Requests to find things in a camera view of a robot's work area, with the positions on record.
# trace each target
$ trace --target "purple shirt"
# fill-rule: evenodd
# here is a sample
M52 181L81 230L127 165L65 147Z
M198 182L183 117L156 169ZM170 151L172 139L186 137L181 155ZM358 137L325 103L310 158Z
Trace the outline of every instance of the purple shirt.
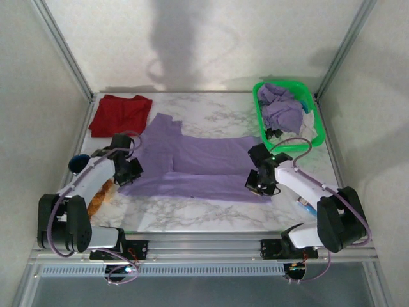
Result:
M247 151L259 138L205 139L184 136L181 121L158 113L141 135L138 157L144 173L132 185L119 189L126 195L173 196L207 200L267 203L245 188L254 165Z

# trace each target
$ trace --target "marble tabletop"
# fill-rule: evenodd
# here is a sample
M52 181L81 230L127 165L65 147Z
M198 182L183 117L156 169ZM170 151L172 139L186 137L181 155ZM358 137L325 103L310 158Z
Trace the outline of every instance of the marble tabletop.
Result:
M135 94L113 95L130 98ZM153 100L148 122L157 113L182 120L184 135L200 138L259 136L251 93L139 93ZM98 94L91 115L95 115ZM109 145L110 138L91 138L88 130L82 153ZM327 147L322 144L299 165L328 184L336 184ZM314 221L295 203L297 195L286 187L271 203L125 196L114 193L92 217L93 226L121 227L128 232L260 232L284 230L296 223Z

